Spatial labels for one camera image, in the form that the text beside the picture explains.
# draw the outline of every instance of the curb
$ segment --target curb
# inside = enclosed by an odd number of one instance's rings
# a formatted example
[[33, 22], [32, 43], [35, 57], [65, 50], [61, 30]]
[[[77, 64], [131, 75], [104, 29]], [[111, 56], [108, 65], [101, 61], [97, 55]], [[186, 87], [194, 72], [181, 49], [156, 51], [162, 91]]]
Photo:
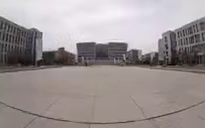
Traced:
[[43, 70], [43, 69], [50, 69], [50, 68], [60, 68], [60, 67], [63, 67], [63, 66], [49, 66], [49, 67], [8, 69], [8, 70], [1, 70], [0, 74], [2, 74], [2, 73], [12, 73], [12, 72], [21, 72], [21, 71], [35, 71], [35, 70]]
[[191, 73], [197, 73], [197, 74], [205, 74], [204, 70], [184, 70], [184, 69], [174, 69], [174, 68], [151, 68], [156, 70], [170, 70], [170, 71], [179, 71], [179, 72], [191, 72]]

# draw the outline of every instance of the facade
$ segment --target facade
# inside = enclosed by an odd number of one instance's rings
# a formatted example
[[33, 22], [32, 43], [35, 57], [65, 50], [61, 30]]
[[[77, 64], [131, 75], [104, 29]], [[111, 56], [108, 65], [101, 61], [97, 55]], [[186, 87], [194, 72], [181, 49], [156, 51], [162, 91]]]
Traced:
[[42, 60], [43, 54], [43, 33], [35, 28], [31, 28], [27, 34], [27, 44], [26, 44], [26, 55], [30, 58], [33, 65], [37, 64], [38, 61]]
[[125, 58], [127, 49], [127, 43], [110, 42], [108, 43], [108, 58], [111, 60], [122, 60]]
[[128, 45], [126, 43], [108, 43], [96, 44], [94, 42], [85, 42], [77, 44], [78, 62], [87, 60], [96, 62], [96, 60], [123, 60], [127, 53]]
[[158, 52], [150, 52], [142, 56], [144, 64], [157, 64], [158, 63]]
[[96, 43], [83, 42], [77, 44], [78, 62], [84, 60], [95, 61], [96, 59]]
[[16, 64], [33, 60], [33, 56], [27, 52], [28, 47], [35, 49], [35, 53], [39, 54], [37, 59], [40, 59], [40, 51], [42, 49], [42, 33], [38, 38], [40, 44], [37, 47], [29, 41], [29, 33], [32, 30], [19, 26], [0, 16], [0, 65]]
[[163, 39], [159, 39], [158, 41], [158, 60], [160, 64], [164, 63], [164, 55], [165, 55], [165, 43]]
[[70, 53], [65, 50], [65, 48], [59, 48], [55, 51], [44, 51], [43, 52], [43, 64], [53, 65], [74, 65], [75, 64], [75, 54]]
[[167, 31], [162, 34], [162, 39], [158, 41], [159, 62], [165, 64], [176, 63], [176, 35], [173, 31]]
[[205, 17], [176, 29], [175, 33], [180, 61], [205, 64]]
[[141, 60], [142, 50], [132, 49], [127, 52], [126, 57], [130, 63], [136, 63]]

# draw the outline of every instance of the paved plaza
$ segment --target paved plaza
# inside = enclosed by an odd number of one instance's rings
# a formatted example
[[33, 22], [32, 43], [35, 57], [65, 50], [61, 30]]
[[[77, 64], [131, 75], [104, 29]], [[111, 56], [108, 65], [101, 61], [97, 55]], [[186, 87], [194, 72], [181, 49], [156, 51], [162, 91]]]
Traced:
[[2, 73], [0, 128], [205, 128], [205, 74], [118, 66]]

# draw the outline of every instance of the sky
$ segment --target sky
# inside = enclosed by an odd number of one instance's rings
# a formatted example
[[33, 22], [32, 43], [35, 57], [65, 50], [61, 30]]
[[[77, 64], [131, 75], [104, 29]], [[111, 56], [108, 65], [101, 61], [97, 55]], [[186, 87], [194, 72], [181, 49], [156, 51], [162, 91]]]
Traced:
[[205, 16], [205, 0], [0, 0], [0, 16], [43, 32], [43, 49], [127, 42], [157, 51], [163, 32]]

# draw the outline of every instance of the white building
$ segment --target white building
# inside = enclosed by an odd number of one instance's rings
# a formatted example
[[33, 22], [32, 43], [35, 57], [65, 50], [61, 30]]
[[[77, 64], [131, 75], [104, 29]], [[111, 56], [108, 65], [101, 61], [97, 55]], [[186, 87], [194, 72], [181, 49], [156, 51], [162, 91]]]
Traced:
[[159, 62], [164, 61], [164, 54], [165, 54], [165, 42], [163, 39], [159, 39], [158, 41], [158, 60]]
[[173, 31], [162, 34], [162, 39], [158, 41], [159, 61], [165, 64], [173, 64], [176, 53], [176, 36]]
[[175, 30], [180, 56], [195, 53], [197, 63], [205, 63], [205, 17]]

